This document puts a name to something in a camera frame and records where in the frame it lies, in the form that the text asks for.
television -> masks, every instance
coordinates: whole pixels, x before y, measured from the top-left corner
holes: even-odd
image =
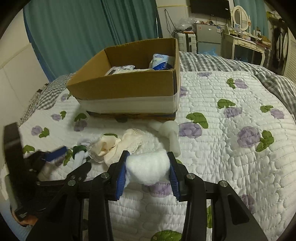
[[[191,12],[231,19],[228,0],[190,0]]]

hand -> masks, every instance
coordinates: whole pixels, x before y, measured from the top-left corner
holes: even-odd
[[[15,213],[11,211],[13,218],[22,226],[32,225],[34,226],[35,223],[38,221],[38,218],[34,215],[28,214],[23,221],[19,221],[16,217]]]

mini fridge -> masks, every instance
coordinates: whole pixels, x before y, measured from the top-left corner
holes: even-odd
[[[196,24],[197,53],[221,56],[221,27]]]

cardboard box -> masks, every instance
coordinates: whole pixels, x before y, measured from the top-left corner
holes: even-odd
[[[147,69],[155,53],[174,56],[174,68],[105,76],[113,66]],[[77,71],[67,88],[91,115],[174,119],[180,92],[178,42],[150,39],[108,47]]]

green leaf pattern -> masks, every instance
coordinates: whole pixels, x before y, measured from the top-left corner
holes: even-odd
[[[49,136],[49,129],[44,127],[44,130],[41,131],[39,138],[43,138],[43,137],[47,137],[47,136]]]
[[[86,114],[80,113],[75,117],[74,121],[76,122],[76,121],[79,121],[81,119],[86,119],[86,118],[87,118]]]
[[[257,152],[261,152],[269,147],[272,143],[274,143],[274,138],[270,131],[264,130],[262,132],[262,138],[260,138],[260,142],[256,147]]]
[[[22,149],[23,154],[29,153],[30,151],[35,151],[33,146],[25,145]]]
[[[204,129],[207,129],[209,127],[207,119],[202,113],[199,113],[199,112],[190,113],[186,116],[186,118],[188,120],[193,121],[193,123],[199,123]]]
[[[69,93],[68,96],[67,96],[67,100],[68,100],[71,96],[72,96],[72,94]]]
[[[80,145],[80,146],[74,146],[73,147],[73,153],[72,153],[72,158],[75,160],[75,155],[76,153],[80,152],[80,151],[84,151],[86,152],[87,149],[86,149],[86,146],[84,145]]]
[[[179,241],[181,237],[181,233],[167,229],[154,234],[151,241]]]
[[[106,134],[104,134],[104,136],[115,136],[116,138],[118,138],[118,135],[113,134],[113,133],[106,133]]]
[[[60,112],[62,120],[66,117],[67,112],[65,110]]]
[[[179,164],[183,164],[180,160],[176,159],[177,163]]]
[[[72,156],[72,150],[71,150],[71,149],[68,149],[68,150],[67,150],[67,154],[66,154],[66,156],[65,156],[65,160],[63,161],[63,165],[64,165],[64,166],[66,166],[67,163],[70,161],[71,156]]]
[[[218,109],[222,108],[229,108],[230,106],[235,106],[235,103],[231,102],[230,100],[220,99],[217,102]]]
[[[235,85],[234,85],[234,79],[233,79],[233,78],[228,79],[228,80],[226,81],[226,84],[228,84],[229,87],[231,87],[231,88],[233,88],[233,89],[236,88]]]
[[[263,106],[260,107],[260,110],[261,110],[263,113],[266,113],[266,112],[270,111],[272,108],[273,108],[272,105],[265,105],[265,106],[263,105]]]
[[[209,229],[213,228],[211,205],[207,207],[207,228]]]

